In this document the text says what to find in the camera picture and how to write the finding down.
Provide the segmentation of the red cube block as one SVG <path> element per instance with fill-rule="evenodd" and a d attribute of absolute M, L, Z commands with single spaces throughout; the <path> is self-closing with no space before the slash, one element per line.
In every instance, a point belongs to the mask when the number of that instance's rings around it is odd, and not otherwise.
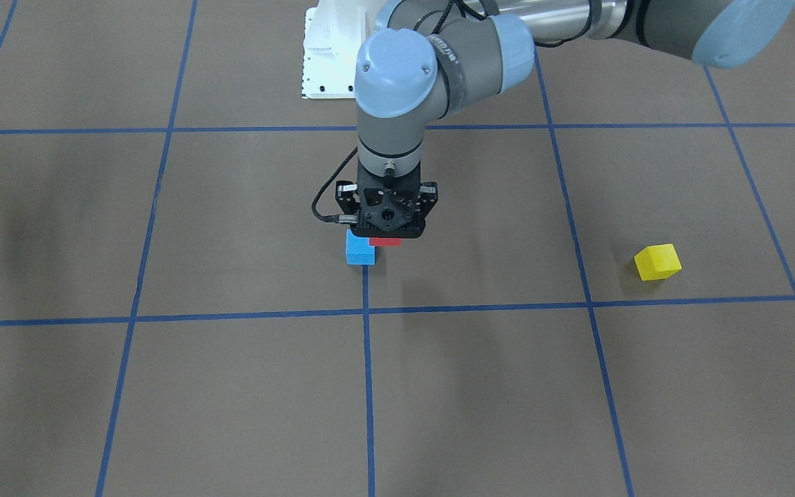
<path fill-rule="evenodd" d="M 376 248 L 385 248 L 385 246 L 400 246 L 402 239 L 400 238 L 369 238 L 367 239 L 369 246 L 376 246 Z"/>

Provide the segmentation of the blue cube block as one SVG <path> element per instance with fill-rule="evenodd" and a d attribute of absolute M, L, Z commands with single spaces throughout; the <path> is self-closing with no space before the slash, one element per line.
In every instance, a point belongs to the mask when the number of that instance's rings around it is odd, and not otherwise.
<path fill-rule="evenodd" d="M 345 232 L 345 262 L 351 266 L 370 266 L 376 262 L 376 247 L 369 239 L 356 236 L 351 229 Z"/>

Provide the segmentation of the yellow cube block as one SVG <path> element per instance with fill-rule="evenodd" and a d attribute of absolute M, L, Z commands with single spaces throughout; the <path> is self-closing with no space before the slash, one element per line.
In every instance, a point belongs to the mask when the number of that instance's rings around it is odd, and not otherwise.
<path fill-rule="evenodd" d="M 634 255 L 634 264 L 642 281 L 665 280 L 683 268 L 673 244 L 646 246 Z"/>

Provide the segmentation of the white central pedestal column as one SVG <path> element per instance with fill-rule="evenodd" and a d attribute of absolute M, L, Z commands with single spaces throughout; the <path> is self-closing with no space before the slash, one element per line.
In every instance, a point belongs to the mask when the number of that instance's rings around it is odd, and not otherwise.
<path fill-rule="evenodd" d="M 306 10 L 301 97 L 353 99 L 355 62 L 384 1 L 319 1 Z"/>

